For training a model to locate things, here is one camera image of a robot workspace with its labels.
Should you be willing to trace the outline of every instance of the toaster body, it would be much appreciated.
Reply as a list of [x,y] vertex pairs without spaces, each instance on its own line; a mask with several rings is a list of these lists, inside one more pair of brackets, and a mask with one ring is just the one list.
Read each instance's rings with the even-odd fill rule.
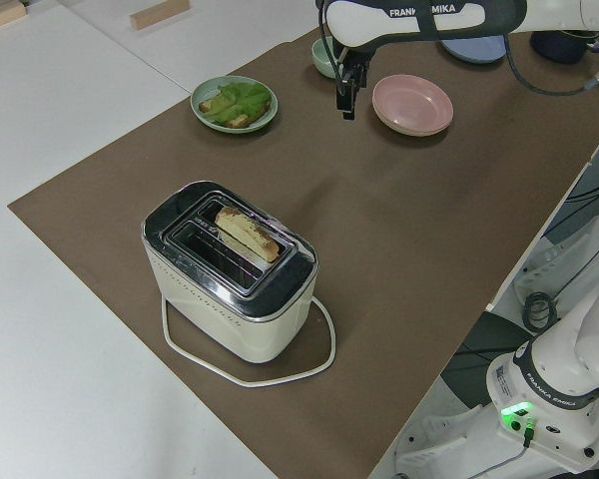
[[[266,262],[215,225],[236,208],[273,238]],[[278,220],[212,182],[182,188],[143,222],[142,240],[162,296],[245,361],[275,358],[305,322],[318,262],[312,246]]]

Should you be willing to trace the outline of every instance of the plate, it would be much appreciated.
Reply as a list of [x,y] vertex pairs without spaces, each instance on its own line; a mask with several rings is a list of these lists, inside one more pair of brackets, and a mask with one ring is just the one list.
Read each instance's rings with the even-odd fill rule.
[[[207,100],[218,95],[220,93],[219,87],[224,87],[234,82],[249,84],[259,83],[266,87],[267,90],[269,90],[269,92],[271,93],[271,107],[269,108],[269,110],[266,113],[264,113],[256,122],[251,123],[246,128],[228,128],[210,122],[204,117],[204,114],[200,111],[200,108],[198,107],[198,105],[200,105],[202,102],[206,102]],[[255,130],[259,130],[260,128],[263,128],[265,125],[267,125],[278,112],[278,98],[276,97],[275,93],[273,93],[273,90],[271,90],[262,82],[258,82],[257,80],[254,80],[249,77],[241,77],[239,75],[227,75],[224,77],[212,78],[211,80],[207,80],[206,82],[198,86],[198,88],[196,88],[193,91],[193,94],[191,95],[191,108],[193,109],[193,113],[196,114],[196,117],[198,117],[198,120],[204,123],[207,127],[213,128],[214,130],[218,130],[219,132],[242,134],[254,132]]]
[[503,36],[443,40],[441,45],[452,56],[468,63],[492,63],[506,55]]
[[372,106],[387,126],[405,135],[425,137],[452,120],[452,103],[437,85],[413,75],[392,75],[377,82]]

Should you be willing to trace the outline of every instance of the wood piece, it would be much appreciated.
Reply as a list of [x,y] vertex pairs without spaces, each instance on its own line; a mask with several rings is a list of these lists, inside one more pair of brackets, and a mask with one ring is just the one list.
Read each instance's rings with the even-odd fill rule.
[[131,25],[136,30],[142,30],[186,10],[189,10],[189,0],[165,0],[130,15]]
[[0,4],[0,25],[9,23],[26,15],[27,10],[18,0],[9,0]]

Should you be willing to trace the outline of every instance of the brown table mat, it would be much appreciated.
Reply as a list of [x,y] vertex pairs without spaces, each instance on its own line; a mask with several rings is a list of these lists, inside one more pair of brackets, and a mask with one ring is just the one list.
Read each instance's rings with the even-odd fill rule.
[[[504,63],[468,65],[432,43],[391,45],[377,52],[357,119],[347,122],[334,109],[332,81],[311,64],[315,38],[279,45],[236,72],[278,95],[278,115],[263,131],[215,132],[182,102],[10,208],[274,473],[361,478],[590,159],[599,88],[547,98],[516,83]],[[592,55],[551,64],[527,40],[513,41],[519,68],[547,88],[574,88],[599,68]],[[411,138],[379,121],[372,86],[396,73],[446,91],[455,117],[445,132]],[[338,334],[329,370],[243,389],[165,343],[140,223],[196,180],[224,185],[314,245],[315,295]],[[176,313],[173,328],[185,347],[260,374]],[[311,314],[301,346],[262,370],[322,358],[325,336]]]

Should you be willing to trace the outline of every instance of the white cord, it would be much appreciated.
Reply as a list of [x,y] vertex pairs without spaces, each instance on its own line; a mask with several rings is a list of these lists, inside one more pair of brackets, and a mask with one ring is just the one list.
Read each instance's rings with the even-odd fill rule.
[[334,328],[334,325],[332,324],[332,318],[330,317],[330,314],[328,314],[328,311],[326,310],[325,306],[321,303],[321,301],[319,301],[319,299],[317,299],[316,297],[313,296],[310,300],[315,303],[315,305],[321,310],[321,313],[323,314],[323,316],[326,318],[326,322],[328,324],[328,330],[330,332],[330,355],[328,356],[328,359],[326,360],[325,363],[323,363],[322,365],[320,365],[314,369],[310,369],[310,370],[304,371],[304,372],[299,372],[297,374],[292,374],[292,375],[286,376],[286,377],[280,377],[278,379],[267,379],[265,381],[243,381],[237,377],[234,377],[234,376],[228,374],[227,372],[223,371],[222,369],[219,369],[218,367],[213,366],[209,362],[206,362],[203,359],[191,354],[190,352],[182,349],[175,342],[173,342],[173,339],[171,338],[171,335],[169,334],[169,320],[167,318],[167,300],[163,296],[162,296],[162,329],[164,330],[164,337],[167,340],[167,343],[173,349],[175,349],[177,352],[182,354],[187,359],[190,359],[193,362],[195,362],[203,367],[206,367],[207,369],[214,372],[215,374],[220,375],[224,379],[227,379],[230,382],[233,382],[233,383],[237,384],[238,386],[242,386],[242,387],[274,386],[276,384],[283,384],[285,382],[296,381],[298,379],[303,379],[305,377],[309,377],[309,376],[318,374],[319,372],[322,372],[325,369],[327,369],[332,364],[333,360],[335,359],[335,328]]

